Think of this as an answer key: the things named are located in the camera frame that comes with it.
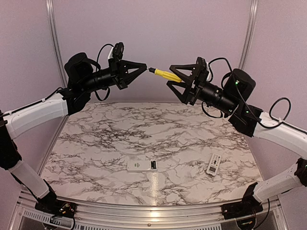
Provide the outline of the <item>yellow handled screwdriver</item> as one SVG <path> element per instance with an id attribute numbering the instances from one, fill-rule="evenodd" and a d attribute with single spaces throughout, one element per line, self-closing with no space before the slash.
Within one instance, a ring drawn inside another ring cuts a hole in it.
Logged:
<path id="1" fill-rule="evenodd" d="M 176 74 L 170 73 L 167 71 L 155 69 L 155 68 L 149 68 L 149 71 L 155 75 L 161 76 L 169 81 L 175 81 L 175 82 L 182 82 L 182 79 L 179 78 Z"/>

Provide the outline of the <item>large white remote control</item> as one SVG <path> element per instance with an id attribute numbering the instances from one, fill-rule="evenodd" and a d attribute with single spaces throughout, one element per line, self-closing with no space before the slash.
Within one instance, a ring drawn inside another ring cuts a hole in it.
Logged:
<path id="1" fill-rule="evenodd" d="M 158 170 L 155 160 L 130 160 L 127 163 L 128 172 L 155 172 Z"/>

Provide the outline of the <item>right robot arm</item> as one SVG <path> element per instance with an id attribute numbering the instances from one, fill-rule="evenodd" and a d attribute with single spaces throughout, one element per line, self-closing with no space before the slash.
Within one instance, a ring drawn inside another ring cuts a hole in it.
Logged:
<path id="1" fill-rule="evenodd" d="M 211 84 L 211 63 L 198 57 L 195 64 L 170 66 L 181 82 L 170 80 L 167 85 L 182 103 L 193 105 L 200 100 L 203 105 L 218 109 L 220 117 L 226 118 L 239 133 L 268 140 L 300 156 L 289 169 L 247 188 L 237 205 L 238 211 L 247 215 L 256 204 L 307 185 L 307 132 L 247 104 L 255 81 L 241 69 L 228 69 L 218 87 Z"/>

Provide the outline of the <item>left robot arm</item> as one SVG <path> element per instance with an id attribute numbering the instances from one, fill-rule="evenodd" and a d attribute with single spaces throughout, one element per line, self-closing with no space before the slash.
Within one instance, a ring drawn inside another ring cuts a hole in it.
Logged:
<path id="1" fill-rule="evenodd" d="M 59 87 L 46 98 L 0 115 L 1 168 L 26 186 L 50 213 L 60 210 L 60 202 L 47 182 L 23 161 L 14 139 L 50 120 L 80 112 L 95 91 L 109 90 L 113 85 L 120 90 L 127 88 L 147 70 L 145 63 L 123 60 L 121 54 L 113 54 L 108 64 L 102 69 L 84 52 L 78 53 L 64 66 L 69 77 L 66 88 Z"/>

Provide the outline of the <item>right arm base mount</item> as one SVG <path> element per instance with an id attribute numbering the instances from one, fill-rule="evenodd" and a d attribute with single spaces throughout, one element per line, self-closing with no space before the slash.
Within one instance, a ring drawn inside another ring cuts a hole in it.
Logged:
<path id="1" fill-rule="evenodd" d="M 263 211 L 262 204 L 251 204 L 243 201 L 227 203 L 221 205 L 224 219 L 236 219 L 248 215 L 255 215 Z"/>

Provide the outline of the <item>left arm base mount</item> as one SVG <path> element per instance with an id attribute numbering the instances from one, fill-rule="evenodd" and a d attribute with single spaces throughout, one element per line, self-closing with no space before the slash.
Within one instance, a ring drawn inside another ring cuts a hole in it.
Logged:
<path id="1" fill-rule="evenodd" d="M 76 211 L 76 203 L 63 200 L 56 200 L 49 204 L 36 203 L 35 209 L 52 214 L 53 216 L 61 216 L 66 218 L 73 218 Z"/>

